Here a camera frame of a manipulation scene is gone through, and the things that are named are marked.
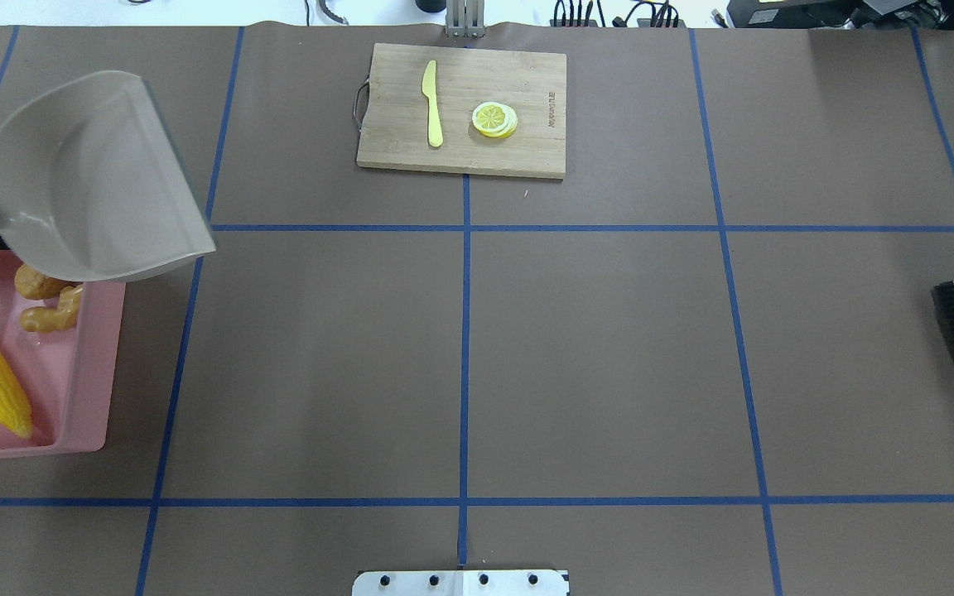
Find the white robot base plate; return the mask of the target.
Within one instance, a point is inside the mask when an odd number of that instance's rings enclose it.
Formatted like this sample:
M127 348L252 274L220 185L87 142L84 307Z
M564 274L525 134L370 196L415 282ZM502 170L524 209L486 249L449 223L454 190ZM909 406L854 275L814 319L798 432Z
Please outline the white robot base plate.
M569 595L560 570L399 570L357 574L352 595Z

